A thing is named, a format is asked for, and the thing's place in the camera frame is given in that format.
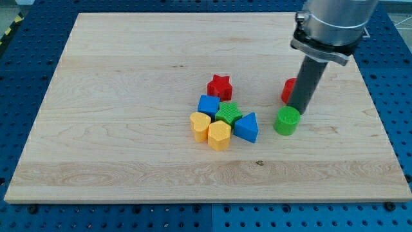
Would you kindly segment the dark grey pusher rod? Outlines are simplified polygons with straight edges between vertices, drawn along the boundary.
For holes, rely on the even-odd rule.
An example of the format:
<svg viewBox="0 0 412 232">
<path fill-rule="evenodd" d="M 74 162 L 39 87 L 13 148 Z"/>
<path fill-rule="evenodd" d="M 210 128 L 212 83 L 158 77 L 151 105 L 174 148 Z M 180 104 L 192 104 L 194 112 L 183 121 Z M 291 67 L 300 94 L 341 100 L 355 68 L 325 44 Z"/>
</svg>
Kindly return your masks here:
<svg viewBox="0 0 412 232">
<path fill-rule="evenodd" d="M 301 115 L 305 113 L 327 64 L 319 63 L 309 56 L 304 57 L 287 106 L 295 108 Z"/>
</svg>

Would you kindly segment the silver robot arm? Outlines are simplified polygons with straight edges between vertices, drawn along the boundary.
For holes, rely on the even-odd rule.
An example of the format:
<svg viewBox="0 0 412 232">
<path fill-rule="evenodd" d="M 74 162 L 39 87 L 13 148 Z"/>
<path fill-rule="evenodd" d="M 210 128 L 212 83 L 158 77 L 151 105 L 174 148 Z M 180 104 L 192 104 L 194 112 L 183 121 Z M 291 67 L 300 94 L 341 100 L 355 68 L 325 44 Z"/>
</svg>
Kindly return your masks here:
<svg viewBox="0 0 412 232">
<path fill-rule="evenodd" d="M 328 65 L 346 66 L 362 40 L 377 0 L 308 0 L 295 14 L 290 46 L 305 54 L 287 106 L 306 108 Z"/>
</svg>

